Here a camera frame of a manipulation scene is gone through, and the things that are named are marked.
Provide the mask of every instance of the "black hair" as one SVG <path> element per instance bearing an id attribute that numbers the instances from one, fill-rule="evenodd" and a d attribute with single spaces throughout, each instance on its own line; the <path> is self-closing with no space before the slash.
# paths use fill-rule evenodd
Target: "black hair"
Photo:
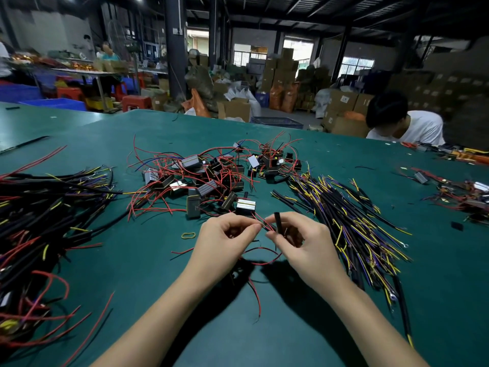
<path id="1" fill-rule="evenodd" d="M 366 122 L 371 129 L 379 125 L 396 124 L 407 116 L 407 98 L 398 91 L 376 95 L 370 101 Z"/>

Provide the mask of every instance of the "orange plastic bag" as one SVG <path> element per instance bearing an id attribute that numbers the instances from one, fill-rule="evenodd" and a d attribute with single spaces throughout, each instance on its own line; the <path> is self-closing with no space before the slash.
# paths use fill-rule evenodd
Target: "orange plastic bag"
<path id="1" fill-rule="evenodd" d="M 284 102 L 282 103 L 281 110 L 287 113 L 294 111 L 294 106 L 299 95 L 299 83 L 290 84 L 287 90 L 285 90 Z"/>
<path id="2" fill-rule="evenodd" d="M 194 108 L 197 116 L 211 118 L 211 114 L 207 110 L 205 103 L 202 101 L 199 93 L 194 88 L 192 89 L 192 98 L 186 102 L 183 102 L 182 107 L 185 112 L 191 108 Z"/>
<path id="3" fill-rule="evenodd" d="M 284 87 L 282 85 L 273 86 L 270 90 L 270 102 L 268 108 L 271 110 L 280 110 L 282 106 L 282 96 Z"/>
<path id="4" fill-rule="evenodd" d="M 353 112 L 351 110 L 348 112 L 345 112 L 344 117 L 351 119 L 351 120 L 357 120 L 357 121 L 365 122 L 365 116 L 363 114 L 358 113 L 358 112 Z"/>

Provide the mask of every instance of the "right hand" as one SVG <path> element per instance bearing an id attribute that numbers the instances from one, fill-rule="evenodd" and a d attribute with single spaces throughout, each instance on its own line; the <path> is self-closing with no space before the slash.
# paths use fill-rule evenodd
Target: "right hand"
<path id="1" fill-rule="evenodd" d="M 274 231 L 266 236 L 278 246 L 302 280 L 321 296 L 330 297 L 351 281 L 339 261 L 327 226 L 297 212 L 280 213 L 287 239 Z M 265 219 L 275 223 L 275 216 Z"/>

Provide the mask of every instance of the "left hand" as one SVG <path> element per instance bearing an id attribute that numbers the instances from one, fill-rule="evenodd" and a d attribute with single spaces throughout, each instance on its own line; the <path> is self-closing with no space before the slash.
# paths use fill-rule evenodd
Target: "left hand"
<path id="1" fill-rule="evenodd" d="M 210 218 L 200 228 L 183 274 L 210 289 L 231 271 L 261 228 L 258 220 L 232 212 Z"/>

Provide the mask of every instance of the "green tabletop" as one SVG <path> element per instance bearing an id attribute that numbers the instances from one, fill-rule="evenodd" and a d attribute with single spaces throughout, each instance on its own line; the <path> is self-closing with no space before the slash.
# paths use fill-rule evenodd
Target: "green tabletop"
<path id="1" fill-rule="evenodd" d="M 116 166 L 118 187 L 132 191 L 143 184 L 140 172 L 126 168 L 134 135 L 136 145 L 145 150 L 186 155 L 215 146 L 230 146 L 245 138 L 265 142 L 281 130 L 135 110 L 117 116 L 117 122 L 98 121 L 68 129 L 62 135 L 4 154 L 0 156 L 0 172 L 14 169 L 67 144 L 61 154 L 32 171 L 67 174 L 101 164 Z M 435 185 L 421 185 L 391 172 L 399 167 L 413 166 L 452 180 L 470 178 L 487 183 L 489 169 L 435 160 L 432 153 L 412 151 L 400 144 L 386 145 L 382 141 L 311 131 L 286 131 L 293 139 L 302 139 L 295 146 L 303 165 L 306 165 L 304 161 L 309 162 L 313 175 L 324 173 L 345 183 L 349 178 L 355 178 L 385 218 L 413 234 L 394 233 L 409 244 L 406 252 L 413 259 L 412 263 L 399 263 L 398 267 L 414 344 L 420 354 L 431 366 L 484 365 L 484 350 L 489 341 L 487 227 L 465 222 L 464 231 L 451 228 L 451 221 L 463 222 L 466 215 L 421 201 L 436 192 Z M 288 140 L 288 135 L 279 139 L 280 142 Z M 270 196 L 273 188 L 282 194 L 290 194 L 285 184 L 257 184 L 254 193 L 257 212 L 263 217 L 274 211 L 287 210 Z M 183 198 L 171 202 L 184 205 Z M 127 199 L 111 203 L 96 225 L 119 214 L 127 203 Z M 129 222 L 123 220 L 97 237 L 92 243 L 104 242 L 101 248 L 69 252 L 72 263 L 62 260 L 61 275 L 69 281 L 71 291 L 63 306 L 69 312 L 82 305 L 77 319 L 88 312 L 93 315 L 62 341 L 16 353 L 5 365 L 61 365 L 85 339 L 109 295 L 115 291 L 110 315 L 93 342 L 72 364 L 89 365 L 177 278 L 189 255 L 172 260 L 175 255 L 170 251 L 192 247 L 195 240 L 182 240 L 180 235 L 198 232 L 202 221 L 189 221 L 184 213 L 178 212 L 174 215 L 148 213 Z M 260 242 L 254 245 L 273 247 L 264 237 L 264 231 L 258 239 Z M 273 258 L 272 253 L 257 251 L 246 257 L 263 261 Z M 217 299 L 213 299 L 211 305 L 205 303 L 198 316 L 192 318 L 192 324 L 187 325 L 188 334 L 180 340 L 183 346 L 174 348 L 170 355 L 176 359 L 175 366 L 364 365 L 338 318 L 297 278 L 285 261 L 255 267 L 251 278 L 262 305 L 260 320 L 257 321 L 255 295 L 248 286 L 237 286 L 233 293 L 232 288 L 223 285 L 212 294 Z M 58 292 L 53 290 L 49 295 L 59 296 L 61 290 L 59 287 Z M 403 333 L 399 308 L 389 314 L 383 295 L 370 289 L 368 293 Z M 46 329 L 47 325 L 43 325 L 39 335 Z"/>
<path id="2" fill-rule="evenodd" d="M 0 102 L 0 151 L 40 136 L 56 135 L 109 117 L 102 113 Z"/>

